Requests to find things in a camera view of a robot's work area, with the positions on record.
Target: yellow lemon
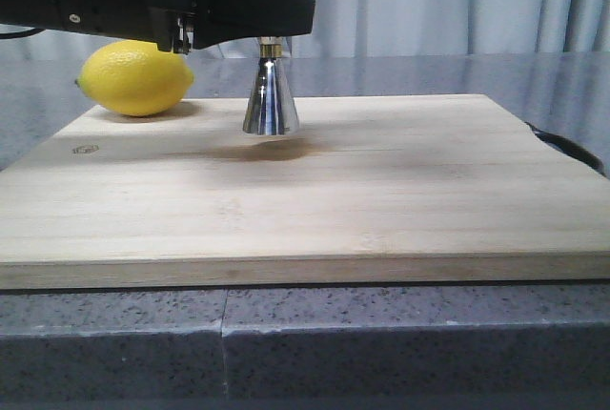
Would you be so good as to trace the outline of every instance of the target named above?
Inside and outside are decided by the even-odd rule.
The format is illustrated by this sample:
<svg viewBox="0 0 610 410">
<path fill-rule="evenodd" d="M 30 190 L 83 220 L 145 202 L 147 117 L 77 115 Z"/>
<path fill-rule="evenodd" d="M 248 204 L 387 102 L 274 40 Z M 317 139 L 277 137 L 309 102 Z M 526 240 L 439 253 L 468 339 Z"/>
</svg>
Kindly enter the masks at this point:
<svg viewBox="0 0 610 410">
<path fill-rule="evenodd" d="M 182 56 L 159 51 L 154 43 L 125 40 L 94 52 L 76 84 L 109 110 L 147 116 L 177 104 L 193 80 Z"/>
</svg>

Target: wooden cutting board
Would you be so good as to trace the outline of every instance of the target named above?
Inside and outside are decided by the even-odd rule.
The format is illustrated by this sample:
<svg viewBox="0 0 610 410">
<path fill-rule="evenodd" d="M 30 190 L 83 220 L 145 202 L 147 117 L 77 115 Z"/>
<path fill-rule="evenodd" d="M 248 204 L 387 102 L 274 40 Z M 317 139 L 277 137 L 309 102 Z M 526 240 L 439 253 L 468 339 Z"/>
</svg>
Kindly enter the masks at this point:
<svg viewBox="0 0 610 410">
<path fill-rule="evenodd" d="M 100 107 L 0 173 L 0 288 L 610 277 L 610 182 L 482 95 Z"/>
</svg>

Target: white curtain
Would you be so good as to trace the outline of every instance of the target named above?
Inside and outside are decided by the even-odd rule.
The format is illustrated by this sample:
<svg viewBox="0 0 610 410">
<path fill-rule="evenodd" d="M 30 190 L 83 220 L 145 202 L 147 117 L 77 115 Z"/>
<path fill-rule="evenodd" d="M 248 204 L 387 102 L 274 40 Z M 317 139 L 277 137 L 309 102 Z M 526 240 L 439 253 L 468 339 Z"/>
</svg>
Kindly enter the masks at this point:
<svg viewBox="0 0 610 410">
<path fill-rule="evenodd" d="M 316 0 L 293 57 L 610 51 L 610 0 Z M 46 31 L 0 42 L 0 59 L 86 58 L 108 38 Z M 252 39 L 197 52 L 253 57 Z"/>
</svg>

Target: granite countertop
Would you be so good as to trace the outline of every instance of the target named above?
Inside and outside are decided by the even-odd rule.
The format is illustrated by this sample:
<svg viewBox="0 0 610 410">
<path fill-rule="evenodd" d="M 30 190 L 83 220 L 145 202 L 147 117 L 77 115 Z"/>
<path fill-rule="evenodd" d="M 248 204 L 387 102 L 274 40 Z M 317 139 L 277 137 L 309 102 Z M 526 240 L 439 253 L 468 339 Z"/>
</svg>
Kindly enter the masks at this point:
<svg viewBox="0 0 610 410">
<path fill-rule="evenodd" d="M 250 91 L 254 59 L 189 62 L 199 78 L 190 97 Z M 296 96 L 486 93 L 610 167 L 610 53 L 291 59 L 286 67 Z M 79 68 L 3 65 L 0 169 L 92 105 L 73 85 Z M 540 392 L 608 407 L 607 281 L 0 294 L 6 408 Z"/>
</svg>

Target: shiny metal cone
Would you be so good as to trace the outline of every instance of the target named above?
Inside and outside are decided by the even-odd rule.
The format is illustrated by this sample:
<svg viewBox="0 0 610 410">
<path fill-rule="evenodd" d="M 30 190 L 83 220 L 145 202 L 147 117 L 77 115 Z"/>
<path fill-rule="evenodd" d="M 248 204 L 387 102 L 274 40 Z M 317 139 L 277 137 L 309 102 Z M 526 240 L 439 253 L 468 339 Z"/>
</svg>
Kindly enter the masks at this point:
<svg viewBox="0 0 610 410">
<path fill-rule="evenodd" d="M 258 60 L 243 129 L 256 135 L 288 135 L 298 130 L 295 100 L 280 58 Z"/>
</svg>

